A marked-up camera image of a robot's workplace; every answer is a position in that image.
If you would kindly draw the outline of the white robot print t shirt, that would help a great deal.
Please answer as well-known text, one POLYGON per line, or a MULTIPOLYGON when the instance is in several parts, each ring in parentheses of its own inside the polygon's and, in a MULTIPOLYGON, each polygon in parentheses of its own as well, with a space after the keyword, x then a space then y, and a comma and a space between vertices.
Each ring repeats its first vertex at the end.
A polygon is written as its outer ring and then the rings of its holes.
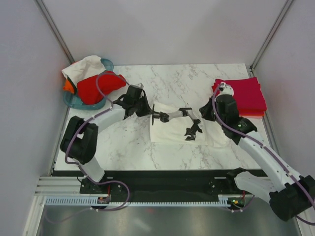
POLYGON ((224 135, 221 126, 216 122, 204 120, 197 110, 193 114, 200 119, 199 127, 202 132, 196 132, 194 140, 187 140, 186 129, 192 127, 193 121, 189 117, 174 118, 169 122, 162 122, 156 118, 150 122, 150 141, 168 145, 208 145, 213 148, 223 148, 229 139, 224 135))

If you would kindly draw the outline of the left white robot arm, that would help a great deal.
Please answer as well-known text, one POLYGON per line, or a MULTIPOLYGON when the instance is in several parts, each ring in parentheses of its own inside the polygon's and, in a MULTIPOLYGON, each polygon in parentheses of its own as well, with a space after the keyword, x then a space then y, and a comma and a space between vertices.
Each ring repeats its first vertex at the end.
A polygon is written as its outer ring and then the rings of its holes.
POLYGON ((95 157, 98 134, 133 114, 143 117, 151 111, 143 88, 130 85, 127 92, 111 101, 110 108, 105 111, 87 120, 73 116, 60 144, 61 151, 65 153, 65 163, 76 165, 91 180, 91 188, 96 193, 104 193, 108 181, 103 178, 105 171, 95 157))

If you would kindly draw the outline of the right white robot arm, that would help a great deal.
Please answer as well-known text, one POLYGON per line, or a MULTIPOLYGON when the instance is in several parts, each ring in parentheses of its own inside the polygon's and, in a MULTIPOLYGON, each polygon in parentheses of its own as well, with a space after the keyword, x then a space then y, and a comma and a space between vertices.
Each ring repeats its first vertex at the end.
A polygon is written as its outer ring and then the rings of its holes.
POLYGON ((265 143, 257 127, 239 115, 232 95, 213 96, 199 111, 204 119, 216 121, 225 136, 245 150, 270 179, 267 182, 237 168, 225 181, 227 191, 252 193, 267 202, 282 221, 302 220, 299 214, 315 206, 315 179, 302 176, 265 143))

